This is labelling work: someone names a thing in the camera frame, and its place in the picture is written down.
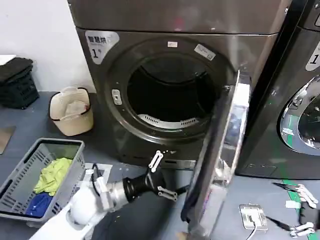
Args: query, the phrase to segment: gray floor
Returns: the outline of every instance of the gray floor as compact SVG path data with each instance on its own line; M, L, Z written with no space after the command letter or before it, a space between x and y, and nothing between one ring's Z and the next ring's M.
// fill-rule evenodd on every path
M0 127L17 126L5 152L0 155L0 184L21 160L30 146L40 137L65 138L48 118L48 105L52 93L42 92L40 99L26 110L0 107ZM115 148L108 135L108 122L101 118L95 97L92 97L94 129L73 139L85 143L84 158L87 162L113 164L109 180L136 177L145 170L141 167L117 161ZM171 189L189 183L192 172L166 170L165 176ZM320 199L320 181L300 181ZM239 205L259 204L266 215L290 225L298 224L294 209L285 208L289 195L272 185L272 180L250 177L234 177L223 206L214 240L245 240L250 230L242 224ZM93 240L174 240L177 232L186 231L187 225L180 220L184 196L176 203L148 193L121 210L107 215L95 228ZM268 231L259 231L253 240L289 240L288 232L268 222ZM26 240L36 230L24 222L0 219L0 239Z

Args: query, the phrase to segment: front-loading machine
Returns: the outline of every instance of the front-loading machine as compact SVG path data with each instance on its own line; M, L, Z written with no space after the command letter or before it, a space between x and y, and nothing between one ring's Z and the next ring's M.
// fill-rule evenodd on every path
M195 166L239 72L254 89L291 3L68 2L121 161L147 165L160 150L176 169Z
M320 8L309 0L239 159L240 175L320 179Z

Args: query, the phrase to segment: chrome door rim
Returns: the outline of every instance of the chrome door rim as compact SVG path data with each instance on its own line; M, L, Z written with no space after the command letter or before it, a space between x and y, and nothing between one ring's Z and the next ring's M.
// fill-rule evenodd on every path
M304 137L299 131L299 121L309 104L320 94L320 76L305 84L286 105L280 119L280 135L287 146L296 152L320 156L320 143Z

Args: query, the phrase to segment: electrical outlet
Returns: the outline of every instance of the electrical outlet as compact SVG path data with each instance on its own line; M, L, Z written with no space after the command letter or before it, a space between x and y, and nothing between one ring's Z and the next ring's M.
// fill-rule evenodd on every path
M267 219L260 205L242 204L240 212L245 229L254 229L255 222L257 230L268 230Z

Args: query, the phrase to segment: white cable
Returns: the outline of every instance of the white cable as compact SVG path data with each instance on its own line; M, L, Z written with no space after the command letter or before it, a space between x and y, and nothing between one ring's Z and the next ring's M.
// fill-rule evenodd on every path
M255 233L257 231L258 225L256 224L256 222L253 222L253 225L254 225L254 229L246 240L250 240L255 235Z

